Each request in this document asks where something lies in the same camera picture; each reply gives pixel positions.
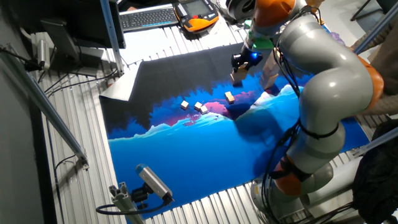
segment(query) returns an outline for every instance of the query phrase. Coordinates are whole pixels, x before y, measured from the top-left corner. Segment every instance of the blue mat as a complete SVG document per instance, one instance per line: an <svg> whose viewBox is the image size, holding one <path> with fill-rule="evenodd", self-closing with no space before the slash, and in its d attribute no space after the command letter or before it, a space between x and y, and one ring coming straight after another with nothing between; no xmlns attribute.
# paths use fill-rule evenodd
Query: blue mat
<svg viewBox="0 0 398 224"><path fill-rule="evenodd" d="M144 218L258 177L275 142L298 119L299 102L286 79L279 77L269 92L261 89L262 65L241 86L230 84L230 55L240 48L142 62L128 102L100 98L118 182L126 182L129 190L141 187L135 168L147 164L173 192L175 202ZM311 77L299 77L298 84ZM235 97L233 105L224 98L227 91ZM183 100L190 104L186 111L180 108ZM210 112L195 111L196 102ZM343 152L369 142L354 119L343 125ZM146 202L150 208L162 203L156 195Z"/></svg>

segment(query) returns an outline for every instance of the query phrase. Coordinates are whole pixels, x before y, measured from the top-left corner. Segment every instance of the gray robot arm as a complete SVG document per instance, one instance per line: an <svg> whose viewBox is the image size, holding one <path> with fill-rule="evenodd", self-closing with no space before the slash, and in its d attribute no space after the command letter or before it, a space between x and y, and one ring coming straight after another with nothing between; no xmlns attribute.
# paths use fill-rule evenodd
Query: gray robot arm
<svg viewBox="0 0 398 224"><path fill-rule="evenodd" d="M277 211L283 210L284 203L314 192L330 181L333 172L329 162L345 143L345 129L340 121L371 108L384 85L372 66L335 41L311 14L303 12L303 4L296 1L291 14L280 24L259 27L253 22L240 54L245 56L241 61L250 61L246 52L253 52L253 37L272 38L280 25L290 20L276 47L290 66L315 74L300 94L300 118L296 124L300 128L296 138L274 169L274 180L266 190L267 204ZM233 67L239 64L242 63L233 63ZM256 203L260 210L267 209L263 206L265 179L262 184L254 185L262 190L254 190L253 196L261 200L262 203Z"/></svg>

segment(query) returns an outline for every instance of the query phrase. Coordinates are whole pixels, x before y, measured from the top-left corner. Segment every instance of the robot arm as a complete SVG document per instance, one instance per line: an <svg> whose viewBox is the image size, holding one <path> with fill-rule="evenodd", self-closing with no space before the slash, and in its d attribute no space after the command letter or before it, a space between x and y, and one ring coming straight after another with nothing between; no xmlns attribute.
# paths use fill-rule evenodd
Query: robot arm
<svg viewBox="0 0 398 224"><path fill-rule="evenodd" d="M333 172L328 171L329 162L345 143L340 120L371 108L384 86L380 74L327 34L309 14L311 10L301 0L257 0L242 51L232 57L233 72L245 62L246 70L257 65L258 58L262 58L253 57L261 53L257 43L272 39L281 25L290 21L278 37L277 48L290 66L316 74L300 95L297 137L274 169L278 175L274 175L267 190L267 200L276 211L283 210L283 203L293 202L330 181ZM252 187L267 188L261 184ZM265 190L252 192L254 203L264 211L261 194Z"/></svg>
<svg viewBox="0 0 398 224"><path fill-rule="evenodd" d="M254 17L241 53L232 56L233 70L246 65L246 70L256 66L263 59L263 50L273 49L271 39L282 25L299 13L311 11L305 1L295 0L257 0Z"/></svg>

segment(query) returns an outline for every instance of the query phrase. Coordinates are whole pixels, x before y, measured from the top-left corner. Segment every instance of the black cable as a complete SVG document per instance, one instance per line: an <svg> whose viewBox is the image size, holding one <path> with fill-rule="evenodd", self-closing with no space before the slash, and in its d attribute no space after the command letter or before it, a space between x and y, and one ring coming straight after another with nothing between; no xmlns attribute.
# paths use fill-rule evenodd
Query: black cable
<svg viewBox="0 0 398 224"><path fill-rule="evenodd" d="M50 93L50 95L53 95L54 93L56 93L56 92L58 92L58 91L60 91L60 90L62 90L62 89L64 89L64 88L68 88L68 87L72 87L72 86L75 86L75 85L81 85L81 84L85 84L85 83L89 83L89 82L93 82L93 81L98 81L98 80L102 80L102 79L105 79L105 78L108 78L108 77L110 77L111 75L113 75L113 74L115 74L117 72L117 69L115 69L115 71L113 71L112 73L110 73L109 75L106 75L106 76L104 76L104 77L102 77L102 78L95 78L95 79L93 79L93 80L88 80L88 81L84 81L84 82L80 82L80 83L75 83L75 84L71 84L71 85L67 85L67 86L63 86L63 87L60 87L60 88L57 88L56 90L54 90L54 91L52 91L51 93Z"/></svg>
<svg viewBox="0 0 398 224"><path fill-rule="evenodd" d="M318 16L314 12L311 12L311 15L315 16L315 18L317 19L318 23L320 23L320 20L319 20Z"/></svg>
<svg viewBox="0 0 398 224"><path fill-rule="evenodd" d="M63 80L65 77L67 77L69 74L64 75L62 78L60 78L58 81L56 81L53 85L51 85L48 89L44 91L44 93L47 93L51 88L53 88L56 84L58 84L61 80Z"/></svg>
<svg viewBox="0 0 398 224"><path fill-rule="evenodd" d="M319 21L321 21L322 20L321 10L319 10L319 8L317 8L317 7L312 7L312 8L316 9L318 11L318 13L319 13Z"/></svg>
<svg viewBox="0 0 398 224"><path fill-rule="evenodd" d="M11 51L6 50L5 48L1 48L1 47L0 47L0 52L4 52L4 53L6 53L6 54L9 54L9 55L12 55L12 56L14 56L14 57L17 57L17 58L23 60L24 62L29 63L29 64L31 64L31 65L33 65L33 66L35 66L35 67L37 67L37 66L41 67L41 65L39 65L39 64L37 64L37 63L34 63L34 62L32 62L32 61L30 61L30 60L28 60L28 59L26 59L26 58L24 58L24 57L21 57L21 56L19 56L19 55L16 55L16 54L12 53Z"/></svg>
<svg viewBox="0 0 398 224"><path fill-rule="evenodd" d="M52 49L52 53L51 53L51 56L50 56L50 63L51 63L51 60L52 60L52 58L53 58L53 56L54 56L54 53L55 53L55 46L54 46L54 48ZM39 79L37 80L37 83L40 83L40 81L42 81L42 79L44 78L45 73L46 73L46 70L44 70L44 71L42 72L42 74L40 75Z"/></svg>
<svg viewBox="0 0 398 224"><path fill-rule="evenodd" d="M166 202L163 202L161 206L152 208L152 209L147 209L147 210L141 210L141 211L130 211L130 212L109 212L109 211L104 211L102 210L103 208L112 208L116 207L115 205L102 205L99 206L98 208L95 209L96 212L103 214L103 215L139 215L139 214L145 214L145 213L150 213L150 212L156 212L160 210L161 208L165 207L167 205Z"/></svg>
<svg viewBox="0 0 398 224"><path fill-rule="evenodd" d="M65 160L70 159L70 158L73 158L73 157L75 157L75 156L76 156L76 154L74 154L73 156L70 156L70 157L67 157L67 158L62 159L62 160L55 166L54 171L56 171L57 168L58 168L58 166L61 165L61 163L63 163Z"/></svg>
<svg viewBox="0 0 398 224"><path fill-rule="evenodd" d="M299 87L296 85L296 83L294 83L294 81L292 81L290 78L291 78L291 76L293 76L293 74L291 74L291 73L289 73L288 74L288 72L286 72L285 71L285 69L284 69L284 67L282 66L282 64L281 64L281 60L285 60L284 59L284 57L283 57L283 55L282 55L282 52L280 52L280 50L279 50L279 40L280 39L278 39L278 41L277 41L277 43L276 43L276 47L275 47L275 49L274 49L274 51L273 51L273 54L274 54L274 60L277 62L277 64L278 64L278 66L279 66L279 68L280 68L280 70L281 70L281 72L282 72L282 74L283 74L283 76L286 78L286 80L289 82L289 84L290 84L290 86L293 88L293 91L295 92L295 94L297 95L297 97L300 97L300 89L299 89Z"/></svg>

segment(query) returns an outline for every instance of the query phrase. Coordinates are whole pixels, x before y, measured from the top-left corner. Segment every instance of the metal frame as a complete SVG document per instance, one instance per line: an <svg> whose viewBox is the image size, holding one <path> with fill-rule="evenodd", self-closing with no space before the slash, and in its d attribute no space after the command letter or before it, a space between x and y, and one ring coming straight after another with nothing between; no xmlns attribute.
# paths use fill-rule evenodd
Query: metal frame
<svg viewBox="0 0 398 224"><path fill-rule="evenodd" d="M118 38L116 37L116 31L114 29L114 23L112 19L111 7L109 6L109 0L101 0L102 12L104 14L104 19L106 23L106 28L108 30L109 39L111 40L111 45L113 49L113 55L116 61L116 68L118 69L119 76L123 72L123 63L120 56Z"/></svg>
<svg viewBox="0 0 398 224"><path fill-rule="evenodd" d="M371 11L371 12L368 12L368 13L366 13L366 14L363 14L363 15L358 16L358 14L362 12L362 10L369 4L369 2L371 2L371 0L367 0L367 1L359 8L359 10L358 10L357 12L355 12L355 14L352 16L352 18L350 19L350 21L355 21L355 20L357 20L357 19L364 18L364 17L366 17L366 16L368 16L368 15L370 15L370 14L373 14L373 13L375 13L375 12L377 12L377 11L382 11L382 9L376 9L376 10L374 10L374 11Z"/></svg>
<svg viewBox="0 0 398 224"><path fill-rule="evenodd" d="M398 12L398 2L387 12L387 14L372 28L369 35L354 49L354 53L360 54L362 50L368 46L368 44L376 38L377 35L383 30L383 28L390 23L394 16Z"/></svg>
<svg viewBox="0 0 398 224"><path fill-rule="evenodd" d="M28 92L29 96L33 99L37 107L43 112L47 119L52 123L58 133L62 136L63 140L69 145L70 149L81 160L83 167L88 168L87 157L81 150L80 145L77 143L75 137L68 129L67 125L63 122L60 115L50 103L49 99L39 87L37 82L25 71L21 61L12 55L0 54L0 59L9 65L9 68L18 79L19 83Z"/></svg>

